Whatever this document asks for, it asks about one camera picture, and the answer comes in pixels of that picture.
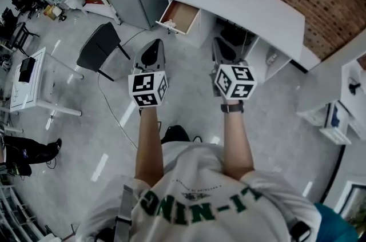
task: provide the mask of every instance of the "black object on desk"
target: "black object on desk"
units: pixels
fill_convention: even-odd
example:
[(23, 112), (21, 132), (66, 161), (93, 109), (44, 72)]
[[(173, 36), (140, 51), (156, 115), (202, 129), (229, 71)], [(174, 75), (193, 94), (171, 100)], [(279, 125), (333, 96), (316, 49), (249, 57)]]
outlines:
[(30, 76), (33, 71), (35, 59), (33, 57), (26, 58), (22, 61), (19, 82), (27, 82), (29, 83)]

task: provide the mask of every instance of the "white desk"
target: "white desk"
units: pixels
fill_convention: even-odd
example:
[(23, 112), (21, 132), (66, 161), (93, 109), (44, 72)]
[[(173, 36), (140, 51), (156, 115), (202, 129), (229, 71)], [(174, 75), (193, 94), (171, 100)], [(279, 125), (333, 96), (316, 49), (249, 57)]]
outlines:
[(300, 59), (305, 17), (281, 0), (176, 0), (240, 25), (289, 57)]
[(65, 108), (63, 106), (46, 102), (44, 100), (41, 100), (39, 98), (39, 95), (46, 58), (58, 64), (64, 70), (67, 70), (69, 73), (73, 74), (76, 78), (82, 79), (83, 75), (77, 73), (73, 69), (63, 64), (61, 61), (57, 60), (56, 58), (48, 54), (46, 52), (46, 48), (37, 51), (31, 57), (35, 59), (35, 63), (29, 84), (23, 84), (22, 82), (19, 82), (21, 64), (17, 66), (17, 69), (15, 71), (13, 90), (11, 92), (10, 111), (14, 112), (34, 106), (40, 106), (47, 109), (56, 110), (62, 113), (81, 116), (81, 111)]
[[(171, 17), (178, 3), (197, 8), (197, 15), (184, 31), (166, 27), (163, 23)], [(229, 20), (258, 36), (250, 46), (245, 60), (256, 70), (259, 82), (271, 78), (290, 60), (295, 60), (306, 69), (311, 69), (318, 60), (303, 45), (305, 17), (281, 0), (169, 0), (170, 4), (161, 17), (161, 26), (176, 33), (178, 39), (200, 47), (212, 31), (216, 17)], [(275, 62), (267, 66), (266, 56), (271, 47), (279, 52)]]

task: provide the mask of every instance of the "table leg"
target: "table leg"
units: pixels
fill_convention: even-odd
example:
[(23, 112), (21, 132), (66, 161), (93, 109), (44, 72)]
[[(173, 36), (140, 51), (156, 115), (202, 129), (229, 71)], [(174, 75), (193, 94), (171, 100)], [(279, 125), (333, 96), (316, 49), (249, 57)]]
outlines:
[(9, 109), (3, 108), (3, 107), (0, 107), (0, 111), (3, 111), (5, 113), (19, 115), (19, 112), (18, 111), (11, 112)]
[(55, 111), (59, 111), (61, 113), (71, 114), (71, 115), (75, 115), (75, 116), (81, 116), (81, 111), (69, 109), (69, 108), (66, 108), (66, 107), (63, 107), (63, 106), (58, 106), (58, 105), (51, 104), (50, 102), (46, 102), (46, 101), (42, 101), (42, 100), (37, 100), (37, 106), (47, 108), (47, 109), (51, 109), (51, 110), (55, 110)]
[(2, 46), (5, 50), (8, 50), (11, 53), (14, 52), (14, 50), (9, 49), (8, 47), (6, 47), (5, 45), (3, 45), (2, 43), (0, 43), (0, 46)]
[(4, 130), (5, 131), (11, 131), (11, 132), (18, 132), (18, 133), (23, 133), (24, 130), (23, 129), (17, 129), (17, 128), (13, 128), (10, 126), (4, 126)]
[(69, 73), (73, 74), (76, 78), (83, 79), (84, 75), (80, 74), (79, 72), (76, 72), (74, 69), (68, 67), (64, 63), (62, 63), (60, 60), (57, 60), (55, 57), (51, 56), (49, 53), (46, 53), (47, 57), (50, 58), (55, 63), (59, 64), (59, 66), (62, 66), (65, 70), (67, 70)]

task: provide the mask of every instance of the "wristwatch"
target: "wristwatch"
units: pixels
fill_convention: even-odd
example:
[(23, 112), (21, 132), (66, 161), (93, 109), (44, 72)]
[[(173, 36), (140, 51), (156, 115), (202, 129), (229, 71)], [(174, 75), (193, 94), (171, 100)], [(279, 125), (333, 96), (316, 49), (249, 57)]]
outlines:
[(239, 104), (235, 104), (235, 105), (228, 105), (228, 104), (222, 104), (221, 105), (221, 111), (223, 111), (224, 113), (231, 113), (231, 112), (244, 112), (244, 105), (242, 103), (242, 101), (239, 101)]

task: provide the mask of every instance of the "drawer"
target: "drawer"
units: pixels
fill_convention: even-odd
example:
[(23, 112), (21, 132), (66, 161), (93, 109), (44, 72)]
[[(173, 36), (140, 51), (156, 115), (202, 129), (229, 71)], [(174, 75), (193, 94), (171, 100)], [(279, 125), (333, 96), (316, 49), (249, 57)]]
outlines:
[[(175, 33), (188, 34), (193, 23), (198, 19), (199, 12), (200, 10), (196, 7), (172, 0), (156, 23)], [(170, 19), (177, 24), (176, 27), (169, 27), (164, 24)]]

